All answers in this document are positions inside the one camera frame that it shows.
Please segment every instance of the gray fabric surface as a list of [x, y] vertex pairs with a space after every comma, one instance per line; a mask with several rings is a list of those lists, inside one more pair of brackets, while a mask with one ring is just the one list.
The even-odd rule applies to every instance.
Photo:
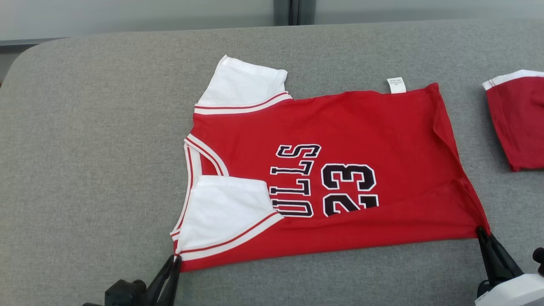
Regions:
[[[149, 283], [187, 182], [192, 105], [228, 54], [285, 69], [295, 98], [438, 82], [492, 230], [526, 272], [544, 172], [510, 173], [481, 83], [544, 71], [544, 21], [431, 21], [121, 33], [47, 42], [0, 89], [0, 305], [103, 303]], [[182, 274], [178, 305], [471, 305], [476, 240], [349, 250]]]

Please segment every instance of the red and white striped trim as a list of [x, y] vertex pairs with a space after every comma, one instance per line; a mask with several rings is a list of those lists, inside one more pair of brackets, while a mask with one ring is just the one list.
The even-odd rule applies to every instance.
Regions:
[[187, 191], [185, 192], [185, 201], [183, 202], [183, 210], [181, 211], [180, 218], [178, 219], [176, 226], [170, 233], [170, 236], [174, 236], [180, 232], [180, 227], [183, 222], [183, 217], [187, 211], [187, 204], [189, 203], [189, 197], [191, 195], [191, 189], [195, 184], [196, 178], [202, 175], [202, 165], [200, 163], [200, 154], [187, 144], [183, 144], [183, 150], [185, 151], [185, 161], [187, 162]]
[[185, 143], [188, 144], [190, 147], [194, 148], [196, 151], [198, 151], [200, 154], [204, 155], [209, 161], [212, 162], [213, 166], [215, 167], [215, 171], [217, 171], [218, 175], [228, 176], [228, 170], [227, 166], [215, 153], [212, 148], [208, 147], [207, 144], [205, 144], [200, 139], [196, 138], [194, 135], [189, 134], [185, 138]]
[[175, 251], [175, 253], [181, 254], [181, 258], [184, 261], [216, 255], [233, 249], [241, 245], [242, 243], [249, 241], [250, 239], [267, 230], [272, 225], [276, 224], [281, 219], [283, 219], [283, 216], [277, 211], [273, 210], [268, 215], [266, 215], [266, 217], [260, 219], [243, 233], [228, 237], [222, 243], [215, 243], [213, 245], [199, 246], [192, 249], [184, 250], [180, 249], [180, 244], [178, 243], [178, 249]]
[[493, 86], [497, 86], [499, 84], [506, 83], [508, 81], [512, 81], [513, 79], [522, 78], [522, 77], [544, 77], [544, 72], [531, 71], [531, 70], [518, 70], [516, 72], [512, 72], [511, 74], [494, 77], [489, 81], [485, 81], [482, 84], [482, 86], [485, 88], [485, 90], [489, 90]]
[[274, 104], [277, 104], [281, 101], [285, 100], [292, 100], [293, 98], [289, 95], [288, 92], [284, 91], [282, 93], [279, 93], [270, 99], [267, 99], [266, 101], [259, 102], [256, 104], [250, 104], [250, 105], [195, 105], [195, 114], [202, 114], [202, 115], [215, 115], [215, 114], [241, 114], [241, 113], [251, 113], [260, 111], [262, 109], [265, 109], [267, 107], [270, 107]]

